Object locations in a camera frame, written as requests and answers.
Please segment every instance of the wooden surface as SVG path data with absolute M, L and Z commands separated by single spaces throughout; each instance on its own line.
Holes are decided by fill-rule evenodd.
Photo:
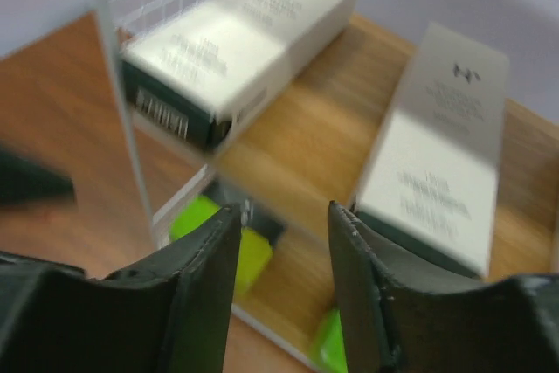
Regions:
M 219 169 L 235 183 L 294 221 L 271 264 L 239 303 L 301 350 L 308 348 L 333 304 L 326 246 L 328 201 L 350 201 L 412 52 L 409 43 L 354 17 L 352 25 L 217 159 Z M 3 73 L 9 78 L 3 76 L 2 81 L 7 80 L 4 90 L 10 95 L 1 99 L 0 134 L 70 171 L 79 187 L 82 215 L 76 220 L 73 214 L 67 216 L 66 225 L 49 222 L 65 227 L 40 233 L 39 222 L 26 226 L 27 218 L 21 216 L 12 223 L 15 233 L 3 234 L 0 246 L 81 261 L 95 273 L 147 252 L 139 199 L 91 19 L 7 62 Z M 155 204 L 161 204 L 193 168 L 148 137 L 141 135 L 139 141 Z M 509 101 L 489 280 L 548 271 L 558 192 L 557 126 Z M 19 231 L 13 227 L 17 223 L 24 225 Z M 67 243 L 57 239 L 60 230 L 70 238 Z M 262 371 L 240 365 L 243 371 Z
M 95 277 L 152 252 L 91 17 L 0 63 L 0 142 L 68 172 L 76 206 L 0 210 L 0 249 L 83 266 Z M 138 135 L 148 186 L 163 204 L 194 168 Z M 306 372 L 231 318 L 224 371 Z

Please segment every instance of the white wall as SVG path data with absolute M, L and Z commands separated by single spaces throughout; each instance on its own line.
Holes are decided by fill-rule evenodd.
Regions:
M 0 55 L 86 10 L 86 0 L 0 0 Z M 430 20 L 511 58 L 509 95 L 559 122 L 559 0 L 360 0 L 357 10 L 417 43 Z

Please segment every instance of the lime green item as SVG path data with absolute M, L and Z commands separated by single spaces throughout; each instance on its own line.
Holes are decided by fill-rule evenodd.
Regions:
M 206 196 L 197 196 L 179 214 L 170 228 L 171 240 L 178 240 L 200 227 L 208 218 L 219 211 L 220 207 Z M 244 294 L 260 276 L 273 250 L 270 243 L 249 227 L 241 230 L 241 245 L 238 250 L 235 293 Z
M 332 310 L 322 321 L 311 350 L 311 358 L 327 373 L 348 373 L 340 310 Z

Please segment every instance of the white box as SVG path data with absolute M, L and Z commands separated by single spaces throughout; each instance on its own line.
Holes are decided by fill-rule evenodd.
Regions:
M 128 100 L 212 149 L 250 124 L 354 7 L 355 0 L 203 1 L 123 49 Z
M 430 24 L 356 195 L 392 241 L 456 273 L 489 269 L 508 58 Z

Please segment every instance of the wire rack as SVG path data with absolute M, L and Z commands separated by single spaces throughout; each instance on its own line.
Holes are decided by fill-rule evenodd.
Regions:
M 202 159 L 195 151 L 188 151 L 181 145 L 180 155 L 190 162 L 201 162 L 202 168 L 160 209 L 154 210 L 148 194 L 146 181 L 141 167 L 141 158 L 135 141 L 134 125 L 141 129 L 149 130 L 145 121 L 134 111 L 128 108 L 125 89 L 121 77 L 120 51 L 122 46 L 136 37 L 164 25 L 174 17 L 184 13 L 203 0 L 93 0 L 96 10 L 97 24 L 100 39 L 107 63 L 107 70 L 114 92 L 115 102 L 118 108 L 121 124 L 123 127 L 128 153 L 132 163 L 135 182 L 141 196 L 141 203 L 148 216 L 151 236 L 157 248 L 161 248 L 169 242 L 169 225 L 175 219 L 178 212 L 213 179 L 217 172 L 212 168 L 210 162 Z M 160 142 L 167 142 L 167 146 L 177 151 L 176 141 L 165 136 L 157 137 Z M 243 309 L 233 305 L 232 312 L 242 321 L 245 321 L 261 334 L 278 344 L 289 354 L 306 364 L 313 370 L 316 367 L 289 342 L 273 333 L 266 326 L 259 323 Z

